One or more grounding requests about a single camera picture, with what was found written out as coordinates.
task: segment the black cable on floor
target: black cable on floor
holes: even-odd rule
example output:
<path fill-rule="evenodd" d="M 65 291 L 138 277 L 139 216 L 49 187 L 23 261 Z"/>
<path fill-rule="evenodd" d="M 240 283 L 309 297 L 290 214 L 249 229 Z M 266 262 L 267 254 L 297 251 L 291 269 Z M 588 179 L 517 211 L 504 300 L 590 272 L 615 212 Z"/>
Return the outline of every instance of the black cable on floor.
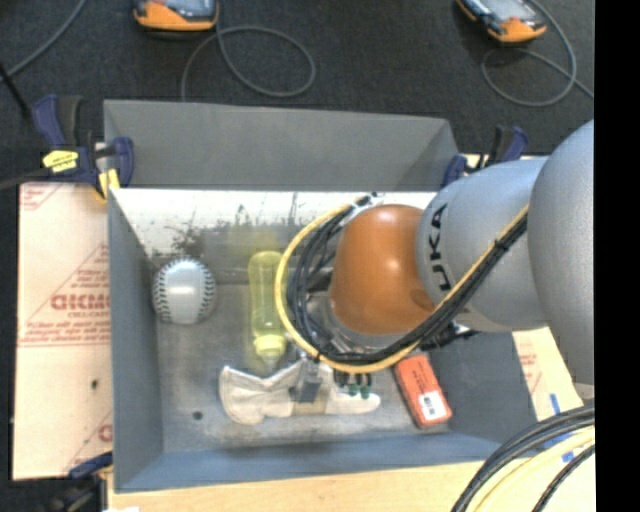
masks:
<path fill-rule="evenodd" d="M 309 51 L 302 44 L 300 44 L 298 41 L 293 39 L 291 36 L 285 34 L 284 32 L 280 32 L 279 30 L 274 30 L 271 28 L 265 28 L 265 27 L 260 27 L 256 25 L 241 25 L 237 27 L 223 28 L 220 26 L 220 19 L 222 17 L 221 1 L 217 0 L 217 2 L 218 2 L 217 8 L 219 9 L 219 12 L 218 12 L 218 23 L 217 23 L 215 34 L 213 34 L 212 36 L 209 36 L 204 41 L 202 41 L 202 43 L 198 45 L 198 47 L 189 56 L 189 59 L 187 60 L 187 63 L 182 72 L 182 79 L 180 81 L 180 97 L 182 101 L 186 101 L 187 99 L 187 77 L 189 75 L 189 70 L 191 69 L 191 65 L 193 64 L 193 61 L 195 60 L 196 56 L 200 53 L 200 51 L 215 39 L 217 39 L 218 41 L 218 46 L 220 47 L 220 53 L 222 54 L 224 62 L 229 68 L 229 70 L 231 71 L 231 73 L 233 73 L 233 75 L 238 80 L 240 80 L 245 86 L 252 89 L 253 91 L 256 91 L 260 94 L 264 94 L 265 96 L 270 96 L 273 98 L 291 98 L 293 96 L 298 96 L 306 92 L 311 87 L 311 85 L 313 84 L 316 78 L 316 65 L 313 60 L 313 57 L 311 57 L 311 54 L 309 53 Z M 307 81 L 302 86 L 296 89 L 293 89 L 290 91 L 277 91 L 277 90 L 267 89 L 265 87 L 259 86 L 254 82 L 252 82 L 251 80 L 249 80 L 248 78 L 246 78 L 235 66 L 235 64 L 229 57 L 229 54 L 227 53 L 226 47 L 224 45 L 224 37 L 226 37 L 227 35 L 237 34 L 241 32 L 256 32 L 256 33 L 271 35 L 279 39 L 282 39 L 288 42 L 289 44 L 291 44 L 293 47 L 297 48 L 300 51 L 300 53 L 304 55 L 304 57 L 307 59 L 307 62 L 309 64 L 309 78 L 307 79 Z"/>

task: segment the white label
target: white label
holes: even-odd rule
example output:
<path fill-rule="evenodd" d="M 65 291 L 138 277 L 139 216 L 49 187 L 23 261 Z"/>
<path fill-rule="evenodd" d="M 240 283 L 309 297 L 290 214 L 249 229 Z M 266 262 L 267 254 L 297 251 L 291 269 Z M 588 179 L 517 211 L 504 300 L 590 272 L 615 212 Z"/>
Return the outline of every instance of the white label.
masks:
<path fill-rule="evenodd" d="M 422 415 L 427 421 L 443 418 L 447 415 L 442 397 L 437 391 L 430 391 L 418 397 L 422 406 Z"/>

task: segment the yellow plastic bottle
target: yellow plastic bottle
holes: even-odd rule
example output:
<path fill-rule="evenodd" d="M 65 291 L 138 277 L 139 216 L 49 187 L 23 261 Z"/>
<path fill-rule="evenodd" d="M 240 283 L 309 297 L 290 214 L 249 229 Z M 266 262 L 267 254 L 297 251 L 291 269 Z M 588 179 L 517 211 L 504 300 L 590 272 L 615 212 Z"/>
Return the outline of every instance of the yellow plastic bottle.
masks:
<path fill-rule="evenodd" d="M 261 251 L 249 260 L 249 288 L 251 292 L 251 332 L 255 336 L 256 354 L 270 370 L 275 369 L 283 356 L 287 340 L 274 301 L 274 282 L 282 254 Z"/>

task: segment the kuka logo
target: kuka logo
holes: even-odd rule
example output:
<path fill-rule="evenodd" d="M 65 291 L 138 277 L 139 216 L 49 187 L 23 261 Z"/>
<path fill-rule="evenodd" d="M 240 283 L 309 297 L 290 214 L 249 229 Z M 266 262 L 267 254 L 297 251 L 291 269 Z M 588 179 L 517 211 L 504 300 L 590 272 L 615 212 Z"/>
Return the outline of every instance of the kuka logo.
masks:
<path fill-rule="evenodd" d="M 51 297 L 51 307 L 56 311 L 74 311 L 78 309 L 108 309 L 108 294 L 58 294 Z"/>
<path fill-rule="evenodd" d="M 440 208 L 438 208 L 433 217 L 431 218 L 431 227 L 433 228 L 431 233 L 429 234 L 429 247 L 431 247 L 431 254 L 429 255 L 429 259 L 431 260 L 431 271 L 435 274 L 440 274 L 440 290 L 443 292 L 448 292 L 451 290 L 451 281 L 449 281 L 449 277 L 442 266 L 442 253 L 438 246 L 440 245 L 440 228 L 442 224 L 442 214 L 444 210 L 447 208 L 449 203 L 444 203 Z"/>

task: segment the yellow cable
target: yellow cable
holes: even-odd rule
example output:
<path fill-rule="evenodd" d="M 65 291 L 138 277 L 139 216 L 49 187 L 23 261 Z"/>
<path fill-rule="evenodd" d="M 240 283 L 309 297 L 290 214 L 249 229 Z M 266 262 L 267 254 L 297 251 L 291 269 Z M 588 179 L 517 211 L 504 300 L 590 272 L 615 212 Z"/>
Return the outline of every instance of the yellow cable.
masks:
<path fill-rule="evenodd" d="M 314 229 L 324 224 L 326 221 L 332 219 L 336 215 L 346 211 L 352 205 L 343 204 L 338 206 L 320 217 L 314 219 L 311 223 L 307 224 L 304 228 L 302 228 L 296 236 L 293 237 L 288 247 L 285 249 L 282 254 L 282 259 L 280 260 L 280 264 L 278 265 L 278 270 L 276 271 L 275 277 L 275 305 L 278 311 L 278 316 L 280 317 L 280 321 L 282 322 L 283 327 L 287 330 L 287 332 L 291 335 L 296 345 L 298 345 L 301 349 L 303 349 L 307 354 L 309 354 L 313 358 L 317 358 L 323 363 L 331 366 L 334 370 L 338 370 L 345 373 L 372 373 L 380 370 L 384 370 L 385 368 L 389 368 L 390 366 L 396 364 L 406 355 L 408 355 L 411 351 L 413 351 L 419 344 L 420 341 L 416 341 L 411 345 L 399 350 L 391 354 L 375 363 L 369 363 L 365 365 L 352 365 L 348 363 L 341 363 L 339 361 L 334 361 L 324 355 L 320 355 L 318 350 L 311 345 L 304 337 L 297 331 L 294 325 L 289 320 L 289 316 L 287 315 L 286 308 L 283 303 L 283 280 L 285 276 L 285 270 L 287 265 L 289 264 L 289 260 L 293 255 L 293 252 L 296 250 L 300 242 L 306 238 L 306 236 L 311 233 Z M 513 220 L 509 223 L 509 225 L 503 230 L 498 239 L 502 238 L 517 222 L 519 222 L 528 212 L 529 205 L 526 205 L 519 213 L 516 215 Z M 487 254 L 493 249 L 495 243 L 490 245 L 487 250 L 480 256 L 475 263 L 467 270 L 467 272 L 462 276 L 462 278 L 458 281 L 458 283 L 453 287 L 453 289 L 447 294 L 447 296 L 436 306 L 435 311 L 440 309 L 440 307 L 454 294 L 458 291 L 458 289 L 469 279 L 469 277 L 473 274 L 473 272 L 480 266 L 484 258 Z"/>
<path fill-rule="evenodd" d="M 562 442 L 553 445 L 544 452 L 533 456 L 519 466 L 512 468 L 506 475 L 504 475 L 496 483 L 496 485 L 488 491 L 480 500 L 477 507 L 474 507 L 474 512 L 485 512 L 488 510 L 494 510 L 491 508 L 493 502 L 499 495 L 504 493 L 510 488 L 516 485 L 524 478 L 529 478 L 533 473 L 538 471 L 541 467 L 550 463 L 556 462 L 563 454 L 568 453 L 580 447 L 586 447 L 595 442 L 595 429 L 594 427 L 588 427 L 583 432 L 577 433 L 563 440 Z"/>

